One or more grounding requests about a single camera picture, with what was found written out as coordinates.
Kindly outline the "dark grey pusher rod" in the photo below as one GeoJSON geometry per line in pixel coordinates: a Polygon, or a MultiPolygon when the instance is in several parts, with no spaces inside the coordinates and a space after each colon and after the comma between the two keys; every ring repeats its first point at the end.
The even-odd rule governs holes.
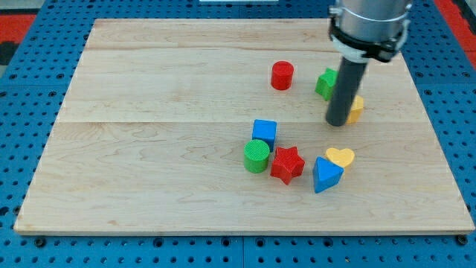
{"type": "Polygon", "coordinates": [[[327,108],[328,124],[334,127],[346,124],[366,67],[367,63],[355,63],[345,57],[341,59],[335,88],[327,108]]]}

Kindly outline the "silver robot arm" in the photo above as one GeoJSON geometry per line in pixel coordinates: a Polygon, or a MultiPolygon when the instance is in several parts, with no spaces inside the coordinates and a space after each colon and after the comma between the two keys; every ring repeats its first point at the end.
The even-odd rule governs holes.
{"type": "Polygon", "coordinates": [[[326,121],[344,125],[369,60],[390,62],[408,38],[411,0],[335,0],[328,7],[329,38],[341,53],[326,121]]]}

